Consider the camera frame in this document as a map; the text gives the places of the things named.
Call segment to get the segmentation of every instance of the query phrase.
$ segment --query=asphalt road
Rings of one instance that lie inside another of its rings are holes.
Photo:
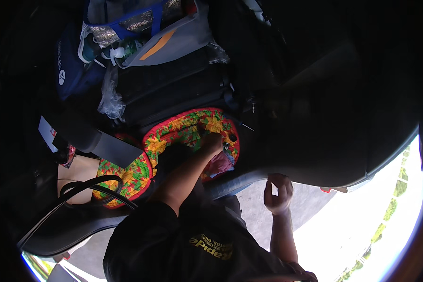
[[[258,244],[269,249],[271,240],[271,212],[263,204],[263,191],[265,180],[253,183],[237,194],[240,208],[243,210],[241,217],[246,221],[248,231],[252,234]],[[325,206],[337,193],[325,193],[319,187],[305,184],[293,183],[293,200],[291,202],[291,218],[293,231],[301,227],[318,211]]]
[[[290,207],[293,230],[298,229],[312,218],[336,193],[335,191],[330,194],[324,193],[318,187],[297,183],[294,183],[293,187],[294,195]],[[237,197],[248,231],[260,246],[268,249],[272,217],[263,205],[264,189],[265,181],[255,182],[239,192]],[[97,278],[105,279],[102,260],[113,231],[114,228],[93,235],[83,247],[71,255],[68,262]]]

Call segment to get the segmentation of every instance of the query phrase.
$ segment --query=plastic bag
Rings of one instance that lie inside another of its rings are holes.
[[[118,68],[109,66],[106,69],[102,83],[102,100],[97,110],[101,114],[106,114],[109,118],[118,119],[124,114],[125,104],[122,96],[116,93],[118,85]]]
[[[228,64],[230,62],[231,59],[226,54],[226,51],[215,41],[210,41],[207,47],[214,51],[214,57],[211,57],[209,61],[210,64]]]

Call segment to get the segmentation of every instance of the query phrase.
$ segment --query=forearm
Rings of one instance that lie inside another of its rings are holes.
[[[212,157],[213,154],[207,150],[198,150],[188,161],[168,175],[149,200],[164,202],[179,216],[180,205],[191,193],[197,179]]]
[[[284,262],[298,262],[290,209],[284,214],[272,216],[270,252]]]

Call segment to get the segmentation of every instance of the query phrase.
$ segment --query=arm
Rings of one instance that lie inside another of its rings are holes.
[[[279,196],[272,195],[272,184],[277,187]],[[298,252],[293,239],[290,203],[293,186],[289,178],[282,174],[270,174],[264,192],[265,206],[272,213],[270,252],[284,262],[298,262]]]
[[[180,205],[191,193],[205,166],[222,151],[220,134],[211,133],[204,137],[203,141],[204,144],[188,161],[168,175],[149,201],[163,202],[174,210],[177,217],[179,216]]]

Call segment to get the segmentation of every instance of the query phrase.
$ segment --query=blue backpack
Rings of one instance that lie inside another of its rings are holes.
[[[61,100],[81,95],[103,81],[106,68],[92,61],[83,63],[77,54],[79,29],[68,23],[55,45],[55,86]]]

